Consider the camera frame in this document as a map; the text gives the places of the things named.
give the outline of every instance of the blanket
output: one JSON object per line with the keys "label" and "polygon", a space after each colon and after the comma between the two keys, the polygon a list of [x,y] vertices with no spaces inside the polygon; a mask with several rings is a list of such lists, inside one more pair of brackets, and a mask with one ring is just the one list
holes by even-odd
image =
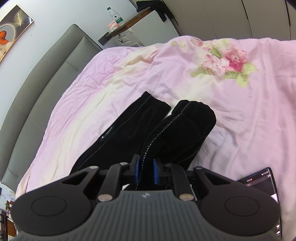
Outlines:
{"label": "blanket", "polygon": [[190,168],[234,180],[271,167],[283,238],[296,236],[296,41],[190,36],[98,53],[55,106],[17,196],[67,176],[75,161],[145,91],[172,108],[209,105],[217,124]]}

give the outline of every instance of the gray headboard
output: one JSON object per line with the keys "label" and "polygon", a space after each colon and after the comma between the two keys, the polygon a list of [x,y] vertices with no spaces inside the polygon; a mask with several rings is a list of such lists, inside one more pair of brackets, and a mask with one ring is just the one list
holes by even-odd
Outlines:
{"label": "gray headboard", "polygon": [[16,191],[64,91],[102,49],[73,24],[48,50],[15,97],[0,131],[0,180]]}

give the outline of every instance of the water bottle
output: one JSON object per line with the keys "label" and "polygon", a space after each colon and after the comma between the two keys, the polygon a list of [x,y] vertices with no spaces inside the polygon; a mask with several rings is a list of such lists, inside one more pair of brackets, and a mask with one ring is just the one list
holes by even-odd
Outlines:
{"label": "water bottle", "polygon": [[109,11],[110,16],[118,23],[118,25],[123,25],[124,21],[122,19],[122,17],[112,8],[107,8],[107,10]]}

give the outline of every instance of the clothing tag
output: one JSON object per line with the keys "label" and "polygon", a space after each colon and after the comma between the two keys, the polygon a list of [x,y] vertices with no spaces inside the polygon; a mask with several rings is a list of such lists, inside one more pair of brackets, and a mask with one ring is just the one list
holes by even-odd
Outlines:
{"label": "clothing tag", "polygon": [[106,138],[112,133],[111,131],[114,129],[114,126],[111,126],[100,138],[100,140],[106,140]]}

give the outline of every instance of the phone screen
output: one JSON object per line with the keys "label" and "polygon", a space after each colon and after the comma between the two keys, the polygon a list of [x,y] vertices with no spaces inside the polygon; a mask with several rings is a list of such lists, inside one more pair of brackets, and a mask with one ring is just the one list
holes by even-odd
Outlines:
{"label": "phone screen", "polygon": [[[266,192],[279,204],[276,184],[270,167],[238,180],[238,182]],[[281,239],[281,218],[274,228],[274,233]]]}

